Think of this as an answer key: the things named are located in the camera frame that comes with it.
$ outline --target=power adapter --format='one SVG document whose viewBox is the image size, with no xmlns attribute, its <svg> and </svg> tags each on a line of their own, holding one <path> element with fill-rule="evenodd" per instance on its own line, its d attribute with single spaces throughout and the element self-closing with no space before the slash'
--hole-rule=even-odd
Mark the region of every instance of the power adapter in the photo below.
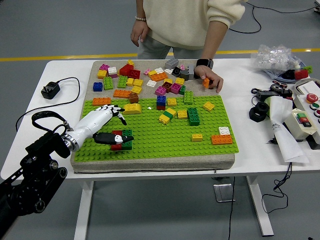
<svg viewBox="0 0 320 240">
<path fill-rule="evenodd" d="M 45 99 L 53 99 L 55 95 L 60 91 L 59 84 L 57 82 L 49 82 L 41 90 L 41 94 Z"/>
</svg>

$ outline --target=red object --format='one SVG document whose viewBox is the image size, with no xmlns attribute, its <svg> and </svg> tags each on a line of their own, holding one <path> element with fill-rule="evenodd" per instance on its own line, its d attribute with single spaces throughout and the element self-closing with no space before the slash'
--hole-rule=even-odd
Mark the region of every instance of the red object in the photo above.
<svg viewBox="0 0 320 240">
<path fill-rule="evenodd" d="M 318 97 L 317 95 L 313 94 L 313 93 L 309 93 L 306 95 L 306 101 L 309 103 L 309 104 L 313 104 L 315 103 L 316 101 L 318 101 Z"/>
<path fill-rule="evenodd" d="M 308 73 L 308 70 L 306 70 L 306 69 L 294 71 L 294 79 L 295 80 L 305 79 L 308 76 L 309 76 L 309 73 Z"/>
<path fill-rule="evenodd" d="M 119 70 L 119 74 L 122 76 L 128 76 L 129 74 L 129 70 L 134 69 L 133 65 L 127 64 L 125 66 L 123 66 L 120 70 Z"/>
<path fill-rule="evenodd" d="M 140 79 L 140 71 L 135 69 L 130 69 L 128 73 L 128 78 Z"/>
</svg>

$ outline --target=orange lego brick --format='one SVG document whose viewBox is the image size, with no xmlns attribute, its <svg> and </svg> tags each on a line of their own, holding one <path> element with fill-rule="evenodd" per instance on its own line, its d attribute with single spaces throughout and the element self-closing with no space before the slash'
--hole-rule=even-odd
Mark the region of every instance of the orange lego brick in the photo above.
<svg viewBox="0 0 320 240">
<path fill-rule="evenodd" d="M 130 93 L 131 93 L 131 91 L 129 91 L 129 90 L 116 89 L 116 90 L 114 90 L 113 97 L 114 98 L 121 98 L 121 99 L 128 99 Z"/>
<path fill-rule="evenodd" d="M 111 97 L 94 97 L 92 100 L 92 106 L 103 106 L 111 104 Z"/>
<path fill-rule="evenodd" d="M 152 81 L 159 82 L 168 78 L 168 75 L 165 72 L 159 74 L 153 74 L 150 76 Z"/>
<path fill-rule="evenodd" d="M 231 135 L 212 135 L 211 136 L 212 145 L 224 145 L 232 144 Z"/>
</svg>

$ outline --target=red button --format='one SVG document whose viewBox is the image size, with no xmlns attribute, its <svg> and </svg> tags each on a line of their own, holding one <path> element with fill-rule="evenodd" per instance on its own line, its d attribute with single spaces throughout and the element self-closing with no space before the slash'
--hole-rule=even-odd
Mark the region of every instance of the red button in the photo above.
<svg viewBox="0 0 320 240">
<path fill-rule="evenodd" d="M 306 96 L 306 101 L 310 104 L 313 104 L 314 102 L 318 101 L 318 97 L 317 95 L 313 94 L 313 93 L 309 93 Z"/>
</svg>

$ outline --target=green lego baseplate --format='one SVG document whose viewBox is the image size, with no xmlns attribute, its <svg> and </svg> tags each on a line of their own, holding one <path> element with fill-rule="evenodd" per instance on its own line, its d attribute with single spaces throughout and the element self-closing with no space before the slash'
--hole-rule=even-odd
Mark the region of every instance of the green lego baseplate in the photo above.
<svg viewBox="0 0 320 240">
<path fill-rule="evenodd" d="M 164 111 L 157 110 L 157 98 L 142 98 L 139 99 L 142 114 L 124 115 L 127 125 L 123 125 L 120 119 L 113 117 L 99 131 L 111 133 L 113 130 L 132 130 L 134 137 L 132 150 L 111 151 L 109 145 L 95 143 L 92 138 L 89 138 L 76 152 L 74 162 L 223 155 L 239 152 L 221 96 L 194 96 L 193 104 L 184 104 L 183 97 L 177 97 L 176 101 L 177 106 L 166 107 L 166 109 L 179 111 L 196 108 L 200 125 L 190 126 L 188 119 L 178 119 L 177 115 L 165 125 L 159 122 L 159 116 Z M 212 111 L 203 108 L 208 101 L 215 105 Z M 112 104 L 123 107 L 129 104 L 129 100 L 113 99 Z M 85 101 L 82 116 L 95 109 L 97 107 L 92 106 L 91 100 Z M 219 127 L 229 128 L 232 144 L 212 145 L 211 136 L 220 134 Z M 203 140 L 192 142 L 192 134 L 202 134 Z"/>
</svg>

